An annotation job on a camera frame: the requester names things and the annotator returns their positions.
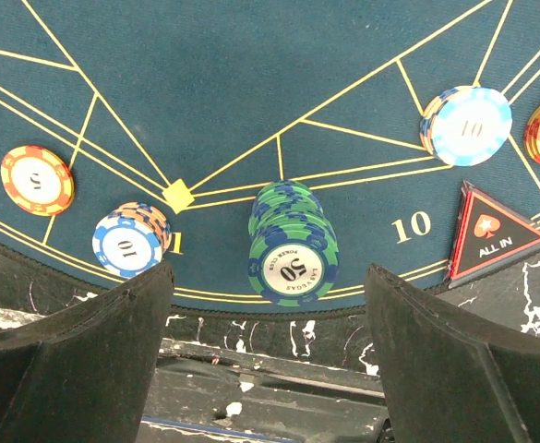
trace poker table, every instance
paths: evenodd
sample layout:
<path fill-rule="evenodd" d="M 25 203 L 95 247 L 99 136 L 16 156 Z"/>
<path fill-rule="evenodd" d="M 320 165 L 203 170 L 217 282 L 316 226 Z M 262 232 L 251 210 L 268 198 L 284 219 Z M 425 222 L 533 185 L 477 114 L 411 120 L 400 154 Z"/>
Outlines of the poker table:
<path fill-rule="evenodd" d="M 452 167 L 422 147 L 429 101 L 482 85 L 513 125 L 489 161 Z M 0 3 L 0 164 L 59 155 L 71 207 L 40 217 L 0 177 L 0 245 L 101 288 L 96 223 L 127 201 L 166 214 L 178 308 L 263 317 L 359 312 L 378 263 L 444 289 L 468 181 L 540 223 L 540 165 L 522 134 L 540 105 L 540 0 Z M 274 305 L 247 277 L 247 221 L 266 184 L 309 186 L 337 234 L 333 289 Z"/>

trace blue poker chip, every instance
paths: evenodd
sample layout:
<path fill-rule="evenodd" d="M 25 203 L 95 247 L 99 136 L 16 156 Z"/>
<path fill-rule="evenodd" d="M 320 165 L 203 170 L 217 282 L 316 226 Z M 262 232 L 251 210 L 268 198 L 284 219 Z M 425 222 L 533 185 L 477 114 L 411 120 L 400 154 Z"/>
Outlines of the blue poker chip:
<path fill-rule="evenodd" d="M 511 130 L 511 108 L 501 92 L 489 88 L 459 90 L 431 122 L 435 155 L 453 166 L 474 166 L 490 159 Z"/>
<path fill-rule="evenodd" d="M 106 216 L 97 223 L 93 252 L 113 274 L 131 279 L 162 260 L 162 246 L 156 233 L 128 217 Z"/>

